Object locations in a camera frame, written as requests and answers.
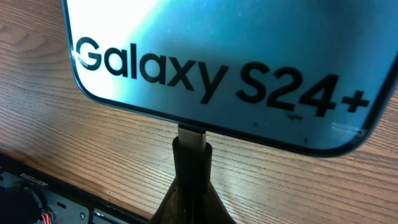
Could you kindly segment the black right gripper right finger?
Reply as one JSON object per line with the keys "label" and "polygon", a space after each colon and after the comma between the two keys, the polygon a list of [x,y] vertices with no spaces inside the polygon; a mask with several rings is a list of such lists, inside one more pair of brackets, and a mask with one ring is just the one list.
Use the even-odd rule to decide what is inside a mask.
{"label": "black right gripper right finger", "polygon": [[212,183],[203,195],[203,210],[207,224],[236,224],[228,213]]}

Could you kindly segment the Galaxy smartphone blue screen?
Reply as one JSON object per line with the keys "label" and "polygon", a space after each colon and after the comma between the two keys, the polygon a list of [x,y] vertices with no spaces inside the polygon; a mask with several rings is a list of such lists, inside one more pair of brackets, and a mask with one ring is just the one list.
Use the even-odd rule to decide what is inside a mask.
{"label": "Galaxy smartphone blue screen", "polygon": [[62,3],[91,100],[319,157],[359,147],[397,85],[397,1]]}

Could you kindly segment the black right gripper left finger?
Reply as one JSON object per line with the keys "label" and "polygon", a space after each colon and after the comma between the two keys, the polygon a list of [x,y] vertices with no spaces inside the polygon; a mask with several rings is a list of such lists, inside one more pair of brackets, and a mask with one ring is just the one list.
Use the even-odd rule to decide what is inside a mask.
{"label": "black right gripper left finger", "polygon": [[187,200],[177,178],[174,178],[149,224],[186,224]]}

